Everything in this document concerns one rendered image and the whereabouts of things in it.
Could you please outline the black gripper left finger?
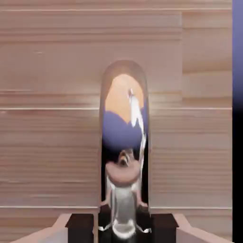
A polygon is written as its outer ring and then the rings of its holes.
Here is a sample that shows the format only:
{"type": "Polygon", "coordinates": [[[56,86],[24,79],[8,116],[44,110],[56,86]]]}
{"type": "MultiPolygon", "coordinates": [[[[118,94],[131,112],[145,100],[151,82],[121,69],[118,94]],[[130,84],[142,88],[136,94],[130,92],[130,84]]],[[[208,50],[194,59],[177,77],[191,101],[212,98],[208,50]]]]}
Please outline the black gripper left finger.
{"type": "Polygon", "coordinates": [[[10,243],[94,243],[92,214],[61,214],[51,226],[10,243]]]}

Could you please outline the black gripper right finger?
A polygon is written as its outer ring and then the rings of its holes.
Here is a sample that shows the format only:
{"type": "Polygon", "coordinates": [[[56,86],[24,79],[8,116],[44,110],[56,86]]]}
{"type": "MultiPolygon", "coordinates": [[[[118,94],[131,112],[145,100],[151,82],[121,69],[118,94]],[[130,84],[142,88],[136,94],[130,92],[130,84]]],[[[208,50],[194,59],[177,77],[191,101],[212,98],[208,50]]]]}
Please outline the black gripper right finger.
{"type": "Polygon", "coordinates": [[[192,227],[183,214],[152,214],[153,243],[233,243],[192,227]]]}

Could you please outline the curved shiny metal handle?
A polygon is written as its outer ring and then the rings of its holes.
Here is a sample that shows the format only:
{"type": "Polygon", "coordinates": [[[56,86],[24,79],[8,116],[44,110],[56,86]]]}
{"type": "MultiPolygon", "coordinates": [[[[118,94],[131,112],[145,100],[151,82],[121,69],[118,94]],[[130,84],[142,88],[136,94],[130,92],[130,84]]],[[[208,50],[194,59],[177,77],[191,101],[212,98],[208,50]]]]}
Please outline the curved shiny metal handle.
{"type": "Polygon", "coordinates": [[[149,213],[149,111],[146,76],[134,61],[104,72],[100,100],[101,202],[98,243],[145,243],[149,213]]]}

